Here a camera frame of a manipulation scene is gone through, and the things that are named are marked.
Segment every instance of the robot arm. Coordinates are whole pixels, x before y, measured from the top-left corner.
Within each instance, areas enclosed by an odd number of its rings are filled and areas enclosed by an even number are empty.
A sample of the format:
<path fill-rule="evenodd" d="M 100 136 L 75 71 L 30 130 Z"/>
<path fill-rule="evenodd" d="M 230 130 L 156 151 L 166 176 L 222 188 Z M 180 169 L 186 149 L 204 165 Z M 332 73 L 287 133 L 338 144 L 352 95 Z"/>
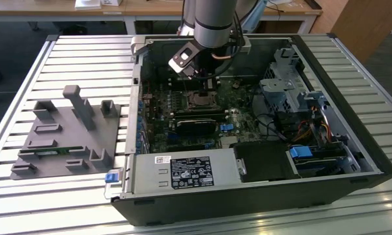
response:
<path fill-rule="evenodd" d="M 255 29 L 266 3 L 267 0 L 246 0 L 244 2 L 187 0 L 184 2 L 180 35 L 195 35 L 195 39 L 184 45 L 168 62 L 176 73 L 190 79 L 202 80 L 216 76 L 215 69 L 224 60 L 234 59 L 239 53 L 244 44 L 243 31 L 252 32 Z M 242 27 L 235 10 L 238 5 L 240 9 L 238 14 L 244 17 L 244 27 Z M 230 40 L 232 25 L 238 36 Z M 238 49 L 231 55 L 226 55 L 228 48 L 232 47 Z"/>

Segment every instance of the wooden cabinet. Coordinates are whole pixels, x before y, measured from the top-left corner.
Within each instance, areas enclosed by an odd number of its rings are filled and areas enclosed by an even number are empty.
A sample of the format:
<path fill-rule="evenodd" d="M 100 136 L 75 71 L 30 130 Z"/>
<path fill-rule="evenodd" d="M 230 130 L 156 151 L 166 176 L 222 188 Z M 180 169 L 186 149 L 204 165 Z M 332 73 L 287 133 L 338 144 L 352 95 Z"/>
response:
<path fill-rule="evenodd" d="M 323 8 L 311 33 L 335 33 L 364 62 L 392 30 L 392 0 L 316 0 Z"/>

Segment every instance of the green circuit board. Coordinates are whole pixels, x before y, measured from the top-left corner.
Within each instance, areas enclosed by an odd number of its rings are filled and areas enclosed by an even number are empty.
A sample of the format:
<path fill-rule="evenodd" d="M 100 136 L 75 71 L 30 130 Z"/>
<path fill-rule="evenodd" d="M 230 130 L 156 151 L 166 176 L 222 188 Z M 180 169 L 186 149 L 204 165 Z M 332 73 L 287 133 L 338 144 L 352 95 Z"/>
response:
<path fill-rule="evenodd" d="M 180 137 L 174 131 L 171 112 L 188 108 L 188 98 L 184 91 L 170 91 L 160 87 L 152 90 L 154 98 L 150 104 L 150 146 L 152 153 L 190 151 L 223 148 L 222 138 L 235 137 L 238 142 L 259 141 L 262 134 L 251 111 L 251 85 L 239 85 L 235 79 L 220 80 L 216 89 L 216 105 L 227 110 L 227 121 L 218 122 L 216 131 L 208 136 Z M 232 124 L 234 128 L 222 131 L 222 125 Z"/>

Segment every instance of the motherboard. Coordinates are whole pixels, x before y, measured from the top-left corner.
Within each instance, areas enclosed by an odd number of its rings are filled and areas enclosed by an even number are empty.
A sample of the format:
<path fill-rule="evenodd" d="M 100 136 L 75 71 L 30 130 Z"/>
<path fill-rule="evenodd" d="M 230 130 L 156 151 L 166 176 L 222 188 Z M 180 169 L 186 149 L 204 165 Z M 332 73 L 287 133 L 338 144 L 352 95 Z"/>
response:
<path fill-rule="evenodd" d="M 228 148 L 260 141 L 252 114 L 252 84 L 238 78 L 218 79 L 215 89 L 200 91 L 198 81 L 168 79 L 144 84 L 150 152 Z"/>

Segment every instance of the silver metal panel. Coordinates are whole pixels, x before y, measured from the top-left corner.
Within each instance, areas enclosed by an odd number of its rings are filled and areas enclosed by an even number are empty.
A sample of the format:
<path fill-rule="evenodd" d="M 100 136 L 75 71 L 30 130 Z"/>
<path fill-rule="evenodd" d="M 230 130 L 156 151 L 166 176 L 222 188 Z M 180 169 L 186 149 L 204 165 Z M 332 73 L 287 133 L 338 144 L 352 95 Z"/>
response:
<path fill-rule="evenodd" d="M 87 97 L 104 97 L 115 95 L 130 95 L 131 88 L 99 88 L 99 89 L 82 89 L 80 95 Z M 32 91 L 28 95 L 28 99 L 63 99 L 63 90 L 50 91 Z"/>
<path fill-rule="evenodd" d="M 346 58 L 319 59 L 322 65 L 351 65 L 352 62 Z"/>
<path fill-rule="evenodd" d="M 47 65 L 71 65 L 71 64 L 102 64 L 102 63 L 127 63 L 131 62 L 131 56 L 106 56 L 102 57 L 72 57 L 50 58 Z"/>
<path fill-rule="evenodd" d="M 75 44 L 55 45 L 54 50 L 110 50 L 110 49 L 131 49 L 131 44 Z"/>
<path fill-rule="evenodd" d="M 64 89 L 66 85 L 79 85 L 82 88 L 99 88 L 99 87 L 127 87 L 132 85 L 132 79 L 102 79 L 102 80 L 66 80 L 66 81 L 38 81 L 34 89 L 48 90 L 50 87 L 54 89 Z"/>
<path fill-rule="evenodd" d="M 132 38 L 134 35 L 62 35 L 59 38 Z"/>
<path fill-rule="evenodd" d="M 314 55 L 318 59 L 346 58 L 342 52 L 314 53 Z"/>
<path fill-rule="evenodd" d="M 132 63 L 91 64 L 91 65 L 46 65 L 43 72 L 83 72 L 107 70 L 132 70 Z"/>
<path fill-rule="evenodd" d="M 51 52 L 50 58 L 124 55 L 132 55 L 131 50 L 63 50 Z"/>
<path fill-rule="evenodd" d="M 95 71 L 95 72 L 58 72 L 58 73 L 43 73 L 39 75 L 39 81 L 52 80 L 82 80 L 82 79 L 102 79 L 102 78 L 124 78 L 131 77 L 131 70 L 119 71 Z"/>
<path fill-rule="evenodd" d="M 334 47 L 332 41 L 306 41 L 308 47 Z"/>
<path fill-rule="evenodd" d="M 131 37 L 127 38 L 60 38 L 58 44 L 108 44 L 108 43 L 131 43 Z"/>
<path fill-rule="evenodd" d="M 128 43 L 106 44 L 106 39 L 130 38 L 128 35 L 99 36 L 62 36 L 64 39 L 99 39 L 96 44 L 58 44 L 51 52 L 52 58 L 58 57 L 96 57 L 122 56 L 119 51 L 128 51 Z M 304 40 L 312 46 L 311 50 L 320 59 L 340 59 L 340 53 L 348 54 L 346 49 L 331 42 L 326 35 L 306 36 Z M 359 64 L 348 58 L 354 65 L 324 65 L 336 86 L 348 102 L 355 104 L 360 112 L 359 118 L 376 134 L 375 140 L 382 145 L 383 151 L 392 160 L 392 105 L 386 96 L 380 95 L 379 86 L 375 85 L 367 74 L 359 70 Z M 40 73 L 35 71 L 39 81 L 131 79 L 131 70 L 107 70 L 90 72 Z M 27 85 L 30 89 L 38 83 Z M 12 163 L 19 152 L 19 144 L 27 136 L 32 126 L 31 112 L 36 100 L 54 99 L 56 106 L 71 105 L 63 99 L 62 89 L 27 92 L 20 102 L 20 109 L 7 127 L 6 136 L 0 137 L 0 234 L 38 234 L 54 233 L 55 235 L 102 235 L 102 234 L 387 234 L 392 233 L 392 180 L 375 188 L 363 189 L 342 198 L 331 205 L 271 211 L 226 218 L 190 221 L 184 223 L 156 226 L 134 227 L 103 196 L 104 174 L 52 177 L 14 181 L 8 176 Z M 91 104 L 99 104 L 103 99 L 114 99 L 116 103 L 128 105 L 128 87 L 87 88 L 82 95 L 90 97 Z M 123 107 L 123 114 L 128 115 L 128 107 Z M 124 139 L 128 129 L 120 125 L 115 166 L 126 161 L 123 151 Z"/>

